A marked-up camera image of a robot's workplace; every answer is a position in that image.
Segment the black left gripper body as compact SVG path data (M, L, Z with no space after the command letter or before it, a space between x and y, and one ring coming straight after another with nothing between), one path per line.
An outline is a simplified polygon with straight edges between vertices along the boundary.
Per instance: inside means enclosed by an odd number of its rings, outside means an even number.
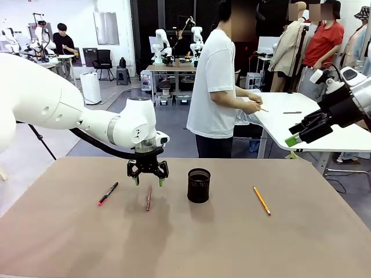
M160 174L162 170L159 167L157 156L159 151L151 151L147 153L135 153L135 174L151 173Z

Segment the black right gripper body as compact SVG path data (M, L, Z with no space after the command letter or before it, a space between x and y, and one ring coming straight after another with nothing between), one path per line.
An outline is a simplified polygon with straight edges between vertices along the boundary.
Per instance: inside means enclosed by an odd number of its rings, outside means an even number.
M347 127L366 117L356 105L350 89L344 83L329 85L318 105L322 119L328 126Z

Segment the person's right hand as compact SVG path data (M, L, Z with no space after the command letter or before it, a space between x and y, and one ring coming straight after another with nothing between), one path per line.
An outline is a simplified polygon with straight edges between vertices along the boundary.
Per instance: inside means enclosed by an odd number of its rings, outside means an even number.
M256 102L248 101L243 103L241 110L243 110L246 114L253 114L261 110L261 105Z

